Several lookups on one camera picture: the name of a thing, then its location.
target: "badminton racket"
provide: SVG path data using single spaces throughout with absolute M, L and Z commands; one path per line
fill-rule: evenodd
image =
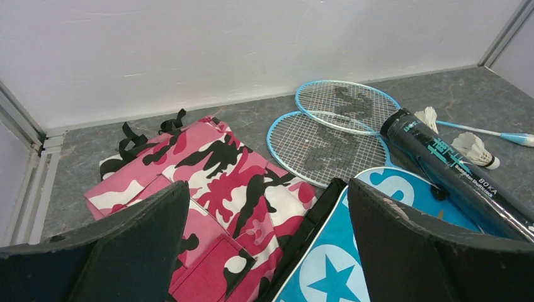
M 344 81 L 308 82 L 297 91 L 298 108 L 313 120 L 340 131 L 360 135 L 378 135 L 380 127 L 401 106 L 388 94 L 369 87 Z M 329 112 L 331 115 L 317 115 Z M 534 147 L 534 135 L 499 133 L 446 121 L 437 124 L 479 133 L 495 135 L 519 145 Z
M 322 118 L 334 115 L 313 114 Z M 282 167 L 319 187 L 327 187 L 334 177 L 348 181 L 372 167 L 395 167 L 380 136 L 332 129 L 302 112 L 279 117 L 269 129 L 267 146 Z

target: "gray floor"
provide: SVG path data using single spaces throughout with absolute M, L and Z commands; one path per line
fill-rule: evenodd
M 385 91 L 412 112 L 434 106 L 441 120 L 501 132 L 534 132 L 534 99 L 485 68 L 473 68 L 420 75 L 370 84 Z M 230 125 L 237 138 L 271 161 L 265 137 L 272 122 L 297 110 L 293 96 L 264 99 L 242 104 L 190 111 L 184 118 L 191 123 L 215 115 Z M 136 133 L 149 138 L 157 135 L 161 121 L 173 116 L 158 116 L 129 122 Z M 462 131 L 439 126 L 448 142 Z M 480 135 L 487 149 L 501 159 L 501 167 L 489 175 L 534 209 L 534 150 Z M 117 153 L 123 138 L 121 123 L 73 130 L 65 134 L 43 238 L 91 223 L 83 193 L 98 183 L 99 160 Z M 405 158 L 394 163 L 413 169 Z

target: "light blue star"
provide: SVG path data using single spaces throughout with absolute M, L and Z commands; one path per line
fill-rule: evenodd
M 337 271 L 332 265 L 328 256 L 326 258 L 326 276 L 324 279 L 313 282 L 308 287 L 326 293 L 326 302 L 339 302 L 339 299 L 359 301 L 354 293 L 347 287 L 347 280 L 352 274 L 354 266 L 347 267 L 342 271 Z

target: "white shuttlecock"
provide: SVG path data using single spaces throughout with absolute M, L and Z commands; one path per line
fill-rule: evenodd
M 452 147 L 455 147 L 461 154 L 464 154 L 475 164 L 494 170 L 499 167 L 501 161 L 491 155 L 485 148 L 484 142 L 471 132 L 460 134 L 452 141 Z
M 417 111 L 414 113 L 416 118 L 420 119 L 425 125 L 429 126 L 434 132 L 438 132 L 438 127 L 436 126 L 436 119 L 438 115 L 434 107 L 427 107 L 424 111 Z

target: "pocket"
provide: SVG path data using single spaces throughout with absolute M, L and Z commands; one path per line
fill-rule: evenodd
M 85 194 L 89 210 L 96 220 L 138 203 L 171 184 L 162 175 L 153 178 L 145 187 L 134 177 L 129 184 L 114 180 L 109 178 Z
M 228 234 L 221 234 L 179 277 L 176 301 L 217 302 L 228 298 L 255 260 Z

